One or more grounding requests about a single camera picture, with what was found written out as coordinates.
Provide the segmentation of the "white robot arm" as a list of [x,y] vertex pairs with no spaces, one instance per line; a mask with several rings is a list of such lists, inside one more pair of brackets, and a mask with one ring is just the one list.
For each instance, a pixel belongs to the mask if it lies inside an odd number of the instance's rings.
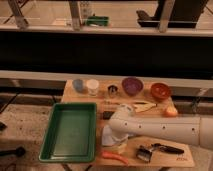
[[121,104],[108,124],[116,135],[143,135],[213,151],[213,117],[135,117],[132,106]]

